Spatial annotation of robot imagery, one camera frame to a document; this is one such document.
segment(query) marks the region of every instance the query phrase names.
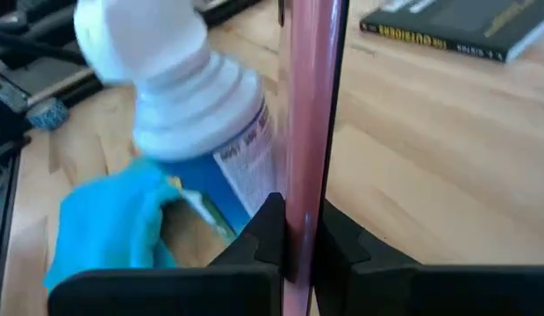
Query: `book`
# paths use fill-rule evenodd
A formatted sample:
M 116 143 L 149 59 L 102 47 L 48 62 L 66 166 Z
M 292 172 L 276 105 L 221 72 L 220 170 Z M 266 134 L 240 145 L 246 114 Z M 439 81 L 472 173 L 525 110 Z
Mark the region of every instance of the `book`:
M 544 0 L 389 0 L 360 28 L 507 63 L 544 33 Z

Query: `pink pole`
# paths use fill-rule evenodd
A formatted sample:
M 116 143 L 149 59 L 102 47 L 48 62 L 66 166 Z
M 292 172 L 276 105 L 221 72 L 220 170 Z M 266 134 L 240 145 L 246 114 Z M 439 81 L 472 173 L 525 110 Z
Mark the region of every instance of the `pink pole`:
M 305 316 L 326 163 L 334 72 L 344 0 L 293 0 L 290 21 L 289 136 L 286 219 L 290 270 L 283 314 Z

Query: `dark paperback book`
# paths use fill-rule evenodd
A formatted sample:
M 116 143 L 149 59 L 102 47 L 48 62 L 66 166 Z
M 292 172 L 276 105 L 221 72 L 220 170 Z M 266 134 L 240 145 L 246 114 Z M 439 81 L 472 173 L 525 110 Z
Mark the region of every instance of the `dark paperback book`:
M 544 0 L 390 0 L 363 32 L 509 62 L 544 33 Z

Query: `white cap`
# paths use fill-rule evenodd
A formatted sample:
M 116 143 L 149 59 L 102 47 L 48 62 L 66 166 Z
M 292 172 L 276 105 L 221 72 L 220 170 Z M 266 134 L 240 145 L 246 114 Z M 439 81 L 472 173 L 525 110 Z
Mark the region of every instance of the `white cap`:
M 209 56 L 191 0 L 79 0 L 74 23 L 85 59 L 105 83 L 144 82 Z

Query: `wooden surface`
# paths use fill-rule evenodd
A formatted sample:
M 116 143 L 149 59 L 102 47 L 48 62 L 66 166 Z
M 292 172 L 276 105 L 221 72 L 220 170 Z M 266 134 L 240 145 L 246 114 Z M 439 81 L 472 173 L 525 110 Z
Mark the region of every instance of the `wooden surface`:
M 421 262 L 544 263 L 544 39 L 509 66 L 362 35 L 374 2 L 351 2 L 327 197 Z M 279 106 L 276 3 L 210 34 L 262 74 Z M 133 92 L 105 90 L 22 156 L 2 315 L 45 314 L 40 281 L 60 200 L 134 156 Z M 171 212 L 165 239 L 186 266 L 221 249 L 196 216 Z

